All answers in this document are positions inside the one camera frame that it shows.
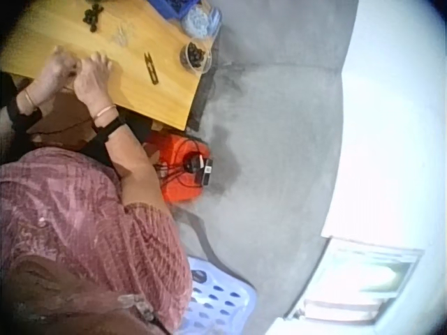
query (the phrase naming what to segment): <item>blue plastic stool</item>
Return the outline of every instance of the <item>blue plastic stool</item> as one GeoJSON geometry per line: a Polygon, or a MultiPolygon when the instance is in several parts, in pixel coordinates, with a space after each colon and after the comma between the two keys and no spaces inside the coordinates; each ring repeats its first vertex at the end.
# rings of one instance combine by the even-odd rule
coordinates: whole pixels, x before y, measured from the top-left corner
{"type": "Polygon", "coordinates": [[[256,291],[205,260],[188,261],[193,294],[176,334],[241,334],[254,310],[256,291]]]}

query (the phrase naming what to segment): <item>gray floor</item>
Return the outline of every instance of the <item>gray floor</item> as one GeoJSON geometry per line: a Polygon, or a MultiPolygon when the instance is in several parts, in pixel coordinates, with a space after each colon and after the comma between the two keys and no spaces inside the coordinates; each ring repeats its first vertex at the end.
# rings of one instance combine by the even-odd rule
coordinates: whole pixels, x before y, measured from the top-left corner
{"type": "Polygon", "coordinates": [[[258,292],[245,334],[285,314],[325,246],[357,0],[214,0],[225,25],[199,136],[212,184],[177,210],[192,255],[258,292]]]}

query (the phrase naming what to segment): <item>bracelet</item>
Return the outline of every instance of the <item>bracelet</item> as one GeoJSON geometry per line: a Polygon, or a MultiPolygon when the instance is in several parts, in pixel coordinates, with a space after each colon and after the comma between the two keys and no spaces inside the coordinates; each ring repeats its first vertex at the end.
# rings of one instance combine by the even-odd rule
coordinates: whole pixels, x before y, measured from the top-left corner
{"type": "Polygon", "coordinates": [[[107,106],[106,108],[103,108],[102,110],[100,110],[94,117],[93,117],[93,121],[95,122],[97,119],[99,119],[99,117],[108,112],[109,110],[116,108],[116,105],[111,105],[111,106],[107,106]]]}
{"type": "Polygon", "coordinates": [[[36,110],[37,106],[36,104],[32,101],[31,96],[29,96],[27,89],[23,90],[23,93],[25,93],[25,98],[28,100],[29,104],[32,106],[33,110],[36,110]]]}

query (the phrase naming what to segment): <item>bowl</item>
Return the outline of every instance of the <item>bowl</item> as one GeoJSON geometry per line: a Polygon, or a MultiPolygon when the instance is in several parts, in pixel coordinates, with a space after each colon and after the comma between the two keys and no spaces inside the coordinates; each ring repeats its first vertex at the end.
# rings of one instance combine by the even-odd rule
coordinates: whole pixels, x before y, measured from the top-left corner
{"type": "Polygon", "coordinates": [[[180,63],[189,72],[202,75],[211,68],[211,50],[202,40],[192,38],[180,51],[180,63]]]}

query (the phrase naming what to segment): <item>small plastic container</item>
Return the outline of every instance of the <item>small plastic container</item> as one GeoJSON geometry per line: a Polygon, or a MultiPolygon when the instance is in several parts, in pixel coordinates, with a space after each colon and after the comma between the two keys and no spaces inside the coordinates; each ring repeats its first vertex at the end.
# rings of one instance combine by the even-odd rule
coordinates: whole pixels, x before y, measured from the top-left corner
{"type": "Polygon", "coordinates": [[[192,6],[182,18],[182,28],[192,38],[206,38],[209,26],[210,16],[202,5],[192,6]]]}
{"type": "Polygon", "coordinates": [[[198,38],[192,38],[188,44],[186,44],[180,51],[180,63],[189,72],[195,73],[196,75],[202,75],[211,68],[212,63],[212,53],[211,50],[204,44],[204,42],[198,38]],[[203,50],[205,53],[203,55],[203,60],[201,61],[200,67],[195,68],[192,66],[188,57],[188,46],[194,43],[197,48],[203,50]]]}
{"type": "Polygon", "coordinates": [[[198,3],[198,0],[188,0],[186,3],[182,4],[182,7],[177,12],[172,6],[170,0],[147,0],[152,7],[156,9],[157,12],[165,20],[170,19],[177,19],[181,20],[188,12],[189,9],[191,9],[192,6],[194,6],[196,3],[198,3]]]}

